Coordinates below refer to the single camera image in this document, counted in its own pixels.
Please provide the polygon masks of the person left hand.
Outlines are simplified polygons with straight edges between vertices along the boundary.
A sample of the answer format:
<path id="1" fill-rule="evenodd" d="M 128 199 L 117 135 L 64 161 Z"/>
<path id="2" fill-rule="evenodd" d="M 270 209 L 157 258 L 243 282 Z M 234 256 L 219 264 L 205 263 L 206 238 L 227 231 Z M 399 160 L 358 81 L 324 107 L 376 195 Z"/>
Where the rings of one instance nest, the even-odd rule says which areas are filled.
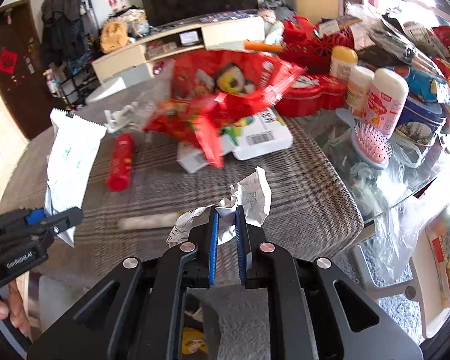
<path id="1" fill-rule="evenodd" d="M 13 280 L 9 282 L 8 286 L 8 300 L 0 300 L 0 320 L 9 319 L 15 328 L 20 330 L 24 336 L 31 339 L 31 326 L 23 305 L 22 295 L 17 286 L 17 281 Z"/>

